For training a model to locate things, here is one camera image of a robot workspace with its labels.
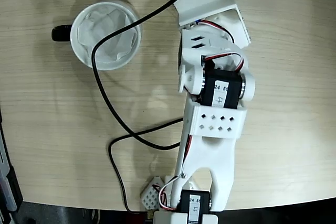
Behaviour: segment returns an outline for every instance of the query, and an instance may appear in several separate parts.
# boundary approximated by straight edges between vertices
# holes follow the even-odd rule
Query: wire
[[[160,129],[166,128],[166,127],[171,126],[171,125],[176,124],[176,123],[180,123],[182,121],[183,121],[183,118],[179,118],[179,119],[176,119],[174,121],[171,121],[171,122],[168,122],[168,123],[165,123],[165,124],[153,127],[151,129],[148,129],[148,130],[136,132],[136,134],[137,135],[143,135],[143,134],[147,134],[147,133],[150,133],[150,132],[153,132],[153,131],[158,131]],[[118,171],[118,168],[116,166],[116,163],[114,162],[113,155],[112,155],[112,146],[113,146],[113,144],[115,144],[115,143],[117,143],[117,142],[119,142],[121,140],[130,138],[130,137],[132,137],[132,135],[128,134],[128,135],[125,135],[125,136],[117,137],[114,140],[112,140],[110,142],[109,146],[108,146],[108,154],[109,154],[109,158],[110,158],[112,167],[113,167],[113,169],[114,169],[114,171],[116,173],[116,176],[117,176],[120,188],[121,188],[122,199],[123,199],[126,211],[129,212],[130,214],[139,214],[136,211],[130,210],[130,208],[128,207],[125,185],[124,185],[124,183],[122,181],[121,175],[120,175],[120,173]],[[179,145],[180,145],[180,143],[176,143],[176,144],[173,144],[173,145],[170,145],[170,146],[167,146],[167,147],[169,148],[169,150],[171,150],[171,149],[174,149],[176,147],[179,147]]]
[[[121,29],[119,29],[118,31],[115,31],[113,33],[111,33],[110,35],[104,37],[103,39],[101,39],[96,45],[95,47],[93,48],[92,50],[92,54],[91,54],[91,62],[92,62],[92,68],[93,68],[93,73],[95,75],[95,79],[96,79],[96,82],[97,82],[97,85],[98,85],[98,88],[100,90],[100,93],[106,103],[106,105],[108,106],[109,110],[111,111],[111,113],[113,114],[113,116],[115,117],[115,119],[118,121],[118,123],[133,137],[135,138],[136,140],[140,141],[141,143],[151,147],[151,148],[154,148],[154,149],[157,149],[157,150],[162,150],[162,151],[167,151],[167,150],[171,150],[171,147],[170,146],[160,146],[160,145],[157,145],[157,144],[153,144],[151,142],[148,142],[147,140],[143,139],[142,137],[138,136],[137,134],[135,134],[126,124],[125,122],[122,120],[122,118],[119,116],[119,114],[115,111],[113,105],[111,104],[106,92],[105,92],[105,89],[103,87],[103,84],[100,80],[100,77],[99,77],[99,74],[98,74],[98,70],[97,70],[97,65],[96,65],[96,52],[98,50],[98,48],[103,45],[107,40],[113,38],[114,36],[116,35],[119,35],[121,33],[123,33],[124,31],[127,31],[145,21],[147,21],[148,19],[154,17],[155,15],[159,14],[160,12],[164,11],[165,9],[167,9],[169,6],[171,6],[172,4],[174,4],[177,0],[170,0],[168,1],[167,3],[165,3],[164,5],[162,5],[160,8],[158,8],[157,10],[153,11],[152,13],[148,14],[147,16],[135,21],[134,23],[128,25],[128,26],[125,26]]]
[[[182,122],[182,118],[180,119],[177,119],[177,120],[174,120],[172,122],[169,122],[169,123],[166,123],[166,124],[163,124],[163,125],[160,125],[160,126],[157,126],[157,127],[154,127],[152,129],[148,129],[148,130],[145,130],[145,131],[141,131],[141,132],[137,132],[135,133],[134,131],[132,131],[126,124],[125,122],[122,120],[122,118],[119,116],[119,114],[116,112],[116,110],[114,109],[113,105],[111,104],[106,92],[105,92],[105,89],[103,87],[103,84],[100,80],[100,77],[99,77],[99,74],[98,74],[98,70],[97,70],[97,64],[96,64],[96,52],[98,50],[98,48],[103,45],[107,40],[147,21],[148,19],[154,17],[155,15],[159,14],[160,12],[164,11],[165,9],[167,9],[169,6],[171,6],[172,4],[174,4],[177,0],[169,0],[167,3],[165,3],[164,5],[162,5],[160,8],[158,8],[157,10],[153,11],[152,13],[148,14],[147,16],[129,24],[128,26],[125,26],[111,34],[109,34],[108,36],[104,37],[103,39],[101,39],[96,45],[95,47],[93,48],[92,50],[92,53],[91,53],[91,63],[92,63],[92,69],[93,69],[93,74],[95,76],[95,79],[96,79],[96,82],[97,82],[97,85],[98,85],[98,88],[100,90],[100,93],[106,103],[106,105],[108,106],[110,112],[113,114],[113,116],[115,117],[115,119],[118,121],[118,123],[128,132],[128,135],[125,135],[125,136],[122,136],[122,137],[119,137],[119,138],[116,138],[114,139],[113,141],[111,141],[111,143],[109,144],[109,147],[108,147],[108,153],[109,153],[109,157],[110,157],[110,161],[111,161],[111,164],[113,166],[113,169],[117,175],[117,178],[118,178],[118,181],[119,181],[119,184],[120,184],[120,187],[121,187],[121,191],[122,191],[122,198],[123,198],[123,202],[124,202],[124,205],[125,205],[125,208],[126,210],[131,213],[131,214],[138,214],[138,212],[135,212],[135,211],[132,211],[130,210],[130,208],[128,207],[128,203],[127,203],[127,195],[126,195],[126,190],[125,190],[125,186],[123,184],[123,181],[122,181],[122,178],[120,176],[120,173],[118,171],[118,168],[113,160],[113,156],[112,156],[112,145],[117,143],[118,141],[121,141],[123,139],[126,139],[128,137],[133,137],[135,138],[136,140],[138,140],[139,142],[151,147],[151,148],[154,148],[154,149],[157,149],[157,150],[163,150],[163,151],[167,151],[167,150],[171,150],[171,149],[174,149],[176,147],[178,147],[180,145],[180,143],[176,143],[176,144],[173,144],[173,145],[169,145],[169,146],[161,146],[161,145],[157,145],[157,144],[154,144],[154,143],[151,143],[145,139],[143,139],[142,137],[140,137],[139,135],[141,134],[145,134],[145,133],[149,133],[149,132],[153,132],[153,131],[157,131],[159,129],[162,129],[164,127],[168,127],[172,124],[175,124],[175,123],[178,123],[178,122]]]
[[[185,158],[187,157],[187,154],[189,152],[192,139],[193,139],[193,136],[192,135],[188,135],[187,145],[185,147],[184,156],[183,156],[183,161],[185,161]]]
[[[233,38],[232,34],[226,29],[224,28],[223,26],[215,23],[215,22],[212,22],[212,21],[209,21],[209,20],[201,20],[198,22],[198,24],[203,24],[203,25],[210,25],[212,27],[216,27],[224,32],[226,32],[227,34],[229,34],[230,38],[231,38],[231,42],[234,44],[235,43],[235,39]]]
[[[173,183],[175,180],[178,180],[180,177],[180,175],[178,176],[174,176],[171,180],[169,180],[169,182],[167,184],[165,184],[163,187],[161,187],[161,190],[159,192],[159,204],[160,204],[160,207],[163,208],[164,210],[170,210],[170,211],[173,211],[173,210],[176,210],[176,208],[171,208],[171,207],[167,207],[165,206],[164,204],[162,204],[162,201],[161,201],[161,195],[163,193],[163,190],[168,186],[170,185],[171,183]]]
[[[237,68],[234,70],[235,72],[239,73],[241,71],[241,69],[243,68],[244,58],[236,52],[227,52],[225,54],[220,54],[220,55],[206,56],[204,58],[204,61],[214,60],[214,59],[218,59],[218,58],[222,58],[222,57],[227,57],[227,56],[230,56],[230,55],[238,55],[240,57],[239,64],[238,64]]]

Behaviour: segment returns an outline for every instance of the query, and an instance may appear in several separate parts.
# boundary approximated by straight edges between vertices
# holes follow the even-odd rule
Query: small white perforated part
[[[160,177],[154,177],[142,192],[141,203],[147,210],[159,209],[159,192],[154,189],[153,185],[161,188],[164,184]]]

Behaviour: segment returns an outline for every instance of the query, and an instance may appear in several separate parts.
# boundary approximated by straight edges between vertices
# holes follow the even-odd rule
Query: black device
[[[210,192],[182,190],[177,212],[187,213],[189,224],[202,224],[202,215],[210,213]]]
[[[241,76],[237,72],[222,69],[208,69],[204,75],[200,104],[212,106],[216,103],[224,108],[236,109],[243,86]]]

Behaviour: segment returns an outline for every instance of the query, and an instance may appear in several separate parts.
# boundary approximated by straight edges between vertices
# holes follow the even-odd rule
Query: wooden table
[[[107,143],[123,135],[92,70],[51,29],[71,24],[102,0],[1,0],[0,105],[8,151],[25,201],[123,209]],[[167,0],[129,1],[140,16]],[[236,146],[235,183],[227,209],[267,207],[336,196],[336,0],[236,0],[252,44],[256,78],[244,135]],[[141,49],[127,66],[102,72],[122,118],[140,130],[183,114],[177,92],[180,35],[173,7],[143,25]],[[182,125],[147,135],[179,141]],[[172,174],[177,150],[135,140],[114,154],[130,207],[154,175]],[[209,173],[196,181],[209,187]]]

